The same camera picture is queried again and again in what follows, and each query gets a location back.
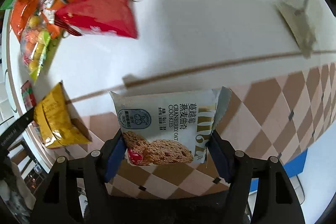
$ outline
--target black cable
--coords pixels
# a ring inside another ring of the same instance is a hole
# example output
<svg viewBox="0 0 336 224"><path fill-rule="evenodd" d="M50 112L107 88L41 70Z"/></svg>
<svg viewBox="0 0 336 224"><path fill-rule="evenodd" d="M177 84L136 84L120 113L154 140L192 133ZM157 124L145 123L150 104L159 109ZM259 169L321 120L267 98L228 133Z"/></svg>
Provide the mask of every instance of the black cable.
<svg viewBox="0 0 336 224"><path fill-rule="evenodd" d="M7 122L8 120L10 120L11 118L14 118L14 116L8 118L7 120L3 121L2 123L0 123L0 125L2 125L3 123Z"/></svg>

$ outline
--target red snack bag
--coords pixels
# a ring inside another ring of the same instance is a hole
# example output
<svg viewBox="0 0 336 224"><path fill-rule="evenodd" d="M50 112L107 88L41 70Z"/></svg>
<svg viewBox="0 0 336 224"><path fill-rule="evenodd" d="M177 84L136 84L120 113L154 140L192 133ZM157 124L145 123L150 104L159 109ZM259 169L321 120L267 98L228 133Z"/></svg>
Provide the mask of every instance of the red snack bag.
<svg viewBox="0 0 336 224"><path fill-rule="evenodd" d="M36 99L33 93L33 88L29 81L26 81L22 85L21 95L22 95L23 101L25 102L25 107L27 111L32 109L34 106L36 106ZM39 136L40 141L43 143L39 125L34 121L32 121L31 124L33 125L37 135Z"/></svg>
<svg viewBox="0 0 336 224"><path fill-rule="evenodd" d="M75 0L55 13L55 25L81 33L137 38L129 0Z"/></svg>
<svg viewBox="0 0 336 224"><path fill-rule="evenodd" d="M28 19L38 7L39 0L16 0L10 19L12 29L21 42L21 35L26 27Z"/></svg>

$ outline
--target brown diamond pattern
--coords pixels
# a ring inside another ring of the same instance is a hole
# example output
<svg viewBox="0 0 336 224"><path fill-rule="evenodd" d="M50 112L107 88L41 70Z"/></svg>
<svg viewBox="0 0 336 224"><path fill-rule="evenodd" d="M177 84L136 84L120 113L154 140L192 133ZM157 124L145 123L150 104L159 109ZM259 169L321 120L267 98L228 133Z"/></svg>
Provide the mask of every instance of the brown diamond pattern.
<svg viewBox="0 0 336 224"><path fill-rule="evenodd" d="M296 106L296 103L300 98L304 85L305 78L302 71L293 73L288 76L287 82L283 87L282 92L290 109L294 109L294 107Z"/></svg>
<svg viewBox="0 0 336 224"><path fill-rule="evenodd" d="M308 131L311 123L313 122L313 116L311 114L311 108L309 107L307 114L305 118L303 119L298 131L297 131L297 137L299 138L299 142L303 139L306 132Z"/></svg>
<svg viewBox="0 0 336 224"><path fill-rule="evenodd" d="M328 68L328 65L324 65L324 66L322 67L322 72L321 72L321 85L322 85L322 91L324 91L325 88L326 88L326 84L327 84L328 76L329 76L329 68Z"/></svg>
<svg viewBox="0 0 336 224"><path fill-rule="evenodd" d="M219 134L221 134L224 131L224 129L227 127L227 125L232 120L234 115L237 113L238 108L239 108L241 103L242 102L238 98L238 96L234 92L232 92L231 99L230 99L230 102L229 102L229 106L228 106L228 108L225 112L225 115L216 127L216 130Z"/></svg>
<svg viewBox="0 0 336 224"><path fill-rule="evenodd" d="M216 129L219 134L224 132L222 136L229 136L236 145L244 143L245 152L251 157L266 159L271 155L282 154L281 161L292 160L301 153L301 149L306 149L319 138L336 119L335 78L336 66L331 63L311 68L304 74L299 71L241 86L237 94L244 101L232 93L226 114ZM112 115L105 113L101 117L97 115L90 118L90 128L96 128L101 139L110 138L107 128L101 126L101 121L108 117ZM131 166L123 160L110 194L143 199L189 198L196 194L227 190L228 186L222 182L215 183L219 175L209 153L207 160L204 164L180 163L153 168Z"/></svg>
<svg viewBox="0 0 336 224"><path fill-rule="evenodd" d="M330 85L332 85L335 77L335 63L330 64L329 77L330 77Z"/></svg>
<svg viewBox="0 0 336 224"><path fill-rule="evenodd" d="M277 140L273 143L274 148L277 150L278 153L282 153L283 150L286 148L287 144L293 138L294 134L296 133L296 129L294 126L293 120L289 121L283 131L281 132L280 136Z"/></svg>
<svg viewBox="0 0 336 224"><path fill-rule="evenodd" d="M280 92L281 88L275 78L251 85L244 105L260 125L266 120Z"/></svg>
<svg viewBox="0 0 336 224"><path fill-rule="evenodd" d="M271 147L271 145L272 144L266 134L260 130L257 137L255 137L250 146L246 149L245 153L247 153L250 157L260 159Z"/></svg>
<svg viewBox="0 0 336 224"><path fill-rule="evenodd" d="M319 81L320 81L319 69L318 68L310 69L306 82L310 101L313 99Z"/></svg>

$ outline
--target yellow candy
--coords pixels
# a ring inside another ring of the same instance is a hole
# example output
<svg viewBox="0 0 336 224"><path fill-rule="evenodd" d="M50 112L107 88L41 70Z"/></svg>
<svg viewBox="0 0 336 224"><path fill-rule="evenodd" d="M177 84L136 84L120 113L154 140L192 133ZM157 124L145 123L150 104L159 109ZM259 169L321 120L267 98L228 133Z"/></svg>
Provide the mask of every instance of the yellow candy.
<svg viewBox="0 0 336 224"><path fill-rule="evenodd" d="M44 45L47 39L50 40L50 35L49 35L48 31L46 31L46 30L40 31L40 33L37 37L38 43L41 43L41 44Z"/></svg>
<svg viewBox="0 0 336 224"><path fill-rule="evenodd" d="M36 28L40 24L40 18L38 16L33 16L30 18L28 26L31 28Z"/></svg>
<svg viewBox="0 0 336 224"><path fill-rule="evenodd" d="M36 49L35 49L35 52L41 54L42 51L43 51L43 48L44 48L44 45L43 44L40 44L38 43L37 46L36 46Z"/></svg>
<svg viewBox="0 0 336 224"><path fill-rule="evenodd" d="M39 63L35 60L33 60L32 62L29 63L29 70L30 72L33 72L34 70L36 70L39 66Z"/></svg>
<svg viewBox="0 0 336 224"><path fill-rule="evenodd" d="M33 60L34 61L39 61L41 57L41 54L39 54L38 52L34 52L34 56L33 56Z"/></svg>

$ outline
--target brown line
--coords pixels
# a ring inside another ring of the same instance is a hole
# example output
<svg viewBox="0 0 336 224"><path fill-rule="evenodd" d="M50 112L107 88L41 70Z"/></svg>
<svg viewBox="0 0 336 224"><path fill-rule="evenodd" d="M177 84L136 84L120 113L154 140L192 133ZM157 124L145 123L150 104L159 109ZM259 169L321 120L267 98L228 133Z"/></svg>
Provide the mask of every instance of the brown line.
<svg viewBox="0 0 336 224"><path fill-rule="evenodd" d="M326 54L326 53L336 53L336 50L325 50L325 51L315 51L312 53L312 55L316 54ZM212 63L212 64L207 64L207 65L202 65L198 67L193 67L193 68L186 68L183 70L178 70L178 71L172 71L172 72L167 72L161 75L155 75L149 78L145 79L140 79L136 80L133 82L126 83L125 85L118 85L114 86L112 88L108 89L103 89L103 90L98 90L93 93L89 93L83 96L79 96L76 98L73 98L71 100L67 100L68 103L75 103L78 101L86 100L95 96L99 96L102 94L105 94L109 90L120 90L123 88L131 88L135 86L140 86L148 83L153 83L155 81L159 80L165 80L173 77L179 77L182 75L188 75L188 74L193 74L193 73L199 73L202 71L206 70L213 70L213 69L220 69L220 68L225 68L229 66L235 66L235 65L240 65L240 64L246 64L246 63L251 63L251 62L260 62L260 61L267 61L271 59L276 59L276 58L286 58L286 57L294 57L294 56L302 56L301 52L285 52L281 54L271 54L271 55L264 55L264 56L256 56L256 57L249 57L249 58L241 58L241 59L236 59L236 60L227 60L227 61L221 61L217 63Z"/></svg>

